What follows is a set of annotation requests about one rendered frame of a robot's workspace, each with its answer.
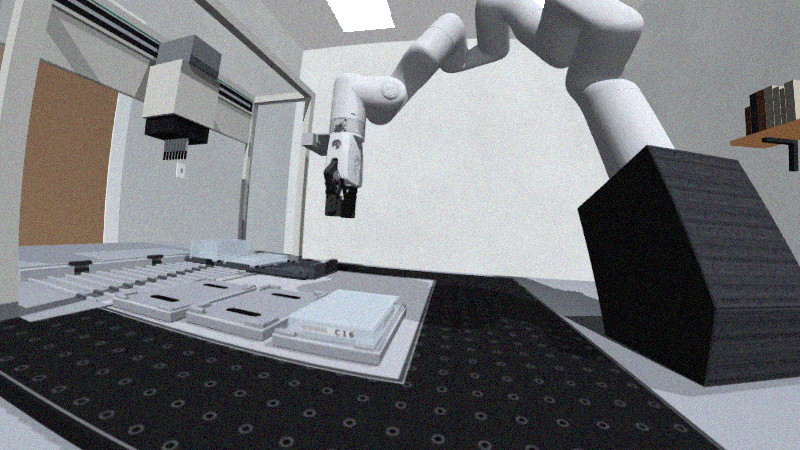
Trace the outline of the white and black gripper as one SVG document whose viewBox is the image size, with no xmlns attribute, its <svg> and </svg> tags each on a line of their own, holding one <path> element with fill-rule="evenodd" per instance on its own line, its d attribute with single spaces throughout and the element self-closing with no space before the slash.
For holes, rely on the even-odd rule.
<svg viewBox="0 0 800 450">
<path fill-rule="evenodd" d="M 364 137 L 353 132 L 336 131 L 329 138 L 323 172 L 326 186 L 325 216 L 355 218 L 357 189 L 362 187 L 363 180 Z M 344 200 L 339 196 L 341 191 Z"/>
</svg>

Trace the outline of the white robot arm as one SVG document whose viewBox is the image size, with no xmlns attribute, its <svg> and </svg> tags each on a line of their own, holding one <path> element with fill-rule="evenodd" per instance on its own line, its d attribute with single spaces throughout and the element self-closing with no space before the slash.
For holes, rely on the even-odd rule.
<svg viewBox="0 0 800 450">
<path fill-rule="evenodd" d="M 447 13 L 407 49 L 390 77 L 339 75 L 329 133 L 302 133 L 301 145 L 327 156 L 332 132 L 365 138 L 366 117 L 375 125 L 389 123 L 439 68 L 457 73 L 503 59 L 511 27 L 548 65 L 568 67 L 566 90 L 609 179 L 646 145 L 675 149 L 638 86 L 621 79 L 644 26 L 633 8 L 619 0 L 545 0 L 543 8 L 534 0 L 477 0 L 475 23 L 478 45 L 467 46 L 463 21 Z"/>
</svg>

